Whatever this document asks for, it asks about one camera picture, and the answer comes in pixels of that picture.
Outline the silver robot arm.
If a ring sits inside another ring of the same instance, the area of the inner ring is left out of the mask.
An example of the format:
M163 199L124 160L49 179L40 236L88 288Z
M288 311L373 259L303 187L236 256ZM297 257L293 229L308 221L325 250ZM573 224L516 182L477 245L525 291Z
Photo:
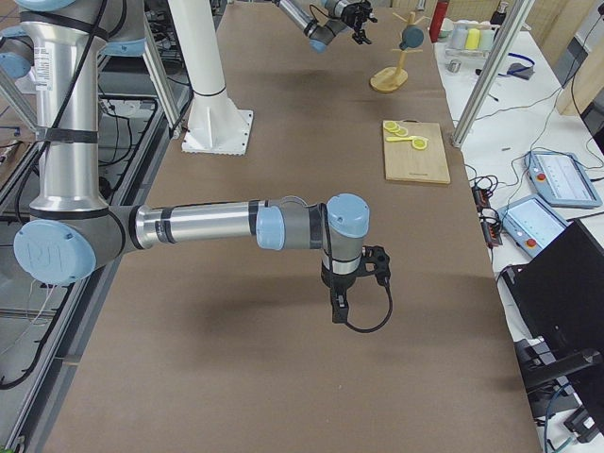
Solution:
M311 12L314 5L309 5L310 12L306 12L296 1L273 1L273 4L296 24L317 53L325 52L330 43L347 29L353 31L351 38L357 44L372 43L366 36L364 25L376 23L378 19L369 1L323 1L327 18L323 24Z
M318 249L332 320L349 322L347 291L360 277L390 284L389 259L364 239L370 210L352 193L310 205L296 196L247 202L195 203L152 209L145 177L161 152L125 166L114 201L100 188L99 54L145 59L172 127L189 118L187 152L243 155L254 114L227 94L215 22L207 1L169 5L189 77L190 99L174 107L141 1L22 1L21 31L33 42L37 83L36 142L30 164L40 178L29 218L13 240L20 266L39 282L66 286L124 254L158 243L253 237L270 250Z

